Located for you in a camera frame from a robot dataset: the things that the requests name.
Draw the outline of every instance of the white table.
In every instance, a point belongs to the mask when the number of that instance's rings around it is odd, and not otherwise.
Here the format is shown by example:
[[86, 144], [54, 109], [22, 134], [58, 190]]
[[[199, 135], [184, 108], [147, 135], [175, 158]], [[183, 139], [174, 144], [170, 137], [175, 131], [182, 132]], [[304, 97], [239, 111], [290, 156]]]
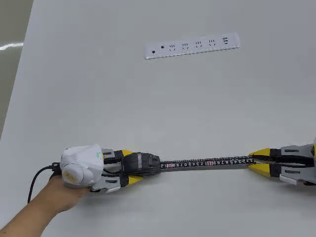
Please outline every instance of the white table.
[[[0, 141], [0, 224], [25, 205], [35, 172], [69, 146], [180, 159], [312, 142], [315, 7], [312, 0], [35, 0]], [[148, 42], [230, 32], [239, 33], [240, 49], [143, 57]], [[315, 203], [316, 188], [247, 169], [164, 173], [90, 194], [43, 236], [306, 236], [315, 234]]]

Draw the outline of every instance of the human hand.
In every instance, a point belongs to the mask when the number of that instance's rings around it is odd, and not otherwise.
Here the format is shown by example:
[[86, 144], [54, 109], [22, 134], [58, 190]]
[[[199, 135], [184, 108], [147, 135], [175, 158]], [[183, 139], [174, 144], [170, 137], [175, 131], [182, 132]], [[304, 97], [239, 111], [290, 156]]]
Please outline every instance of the human hand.
[[32, 200], [54, 215], [74, 207], [90, 188], [71, 189], [64, 186], [61, 176], [50, 179], [47, 185]]

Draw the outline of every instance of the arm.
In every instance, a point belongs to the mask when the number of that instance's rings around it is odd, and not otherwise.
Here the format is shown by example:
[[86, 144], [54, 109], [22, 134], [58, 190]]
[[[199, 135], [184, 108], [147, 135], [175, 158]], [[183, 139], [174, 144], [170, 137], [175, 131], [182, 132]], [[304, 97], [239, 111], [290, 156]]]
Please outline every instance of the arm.
[[53, 177], [0, 231], [0, 237], [40, 237], [54, 216], [75, 206], [88, 192], [89, 188], [66, 188], [61, 176]]

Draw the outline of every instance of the white power strip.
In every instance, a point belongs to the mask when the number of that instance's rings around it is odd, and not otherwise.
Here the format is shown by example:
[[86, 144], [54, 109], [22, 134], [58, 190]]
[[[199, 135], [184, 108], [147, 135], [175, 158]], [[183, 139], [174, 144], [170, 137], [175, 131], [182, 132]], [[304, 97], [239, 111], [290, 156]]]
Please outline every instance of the white power strip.
[[179, 41], [150, 43], [145, 47], [145, 58], [162, 58], [239, 47], [240, 41], [238, 34], [231, 33], [221, 36], [208, 36]]

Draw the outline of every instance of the gray floor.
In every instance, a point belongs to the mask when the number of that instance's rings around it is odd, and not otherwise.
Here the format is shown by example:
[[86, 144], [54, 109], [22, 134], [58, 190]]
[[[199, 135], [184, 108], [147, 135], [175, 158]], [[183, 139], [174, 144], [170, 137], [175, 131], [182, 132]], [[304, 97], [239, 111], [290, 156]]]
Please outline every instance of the gray floor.
[[33, 0], [3, 0], [0, 3], [0, 138], [9, 105], [22, 47], [4, 45], [24, 41]]

